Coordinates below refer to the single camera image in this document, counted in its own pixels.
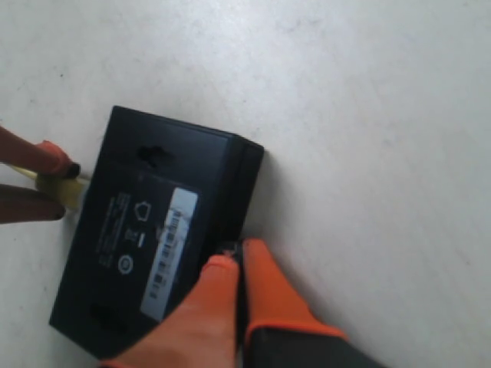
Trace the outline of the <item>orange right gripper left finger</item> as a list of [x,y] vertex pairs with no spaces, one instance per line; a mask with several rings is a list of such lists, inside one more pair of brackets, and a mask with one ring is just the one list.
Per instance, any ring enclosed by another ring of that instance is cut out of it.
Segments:
[[101,367],[234,367],[239,265],[213,255],[181,304],[155,329]]

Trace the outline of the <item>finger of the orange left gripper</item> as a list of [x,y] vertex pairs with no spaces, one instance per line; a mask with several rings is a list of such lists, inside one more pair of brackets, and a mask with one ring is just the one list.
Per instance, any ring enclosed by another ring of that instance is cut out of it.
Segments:
[[64,206],[33,189],[1,184],[1,224],[57,221]]
[[33,144],[1,127],[1,163],[46,176],[74,179],[81,166],[50,141]]

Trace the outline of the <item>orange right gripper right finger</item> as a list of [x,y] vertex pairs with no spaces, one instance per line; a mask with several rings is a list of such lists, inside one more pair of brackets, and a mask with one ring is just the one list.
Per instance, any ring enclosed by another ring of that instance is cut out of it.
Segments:
[[341,330],[317,320],[266,243],[242,243],[249,321],[245,367],[381,367],[351,345]]

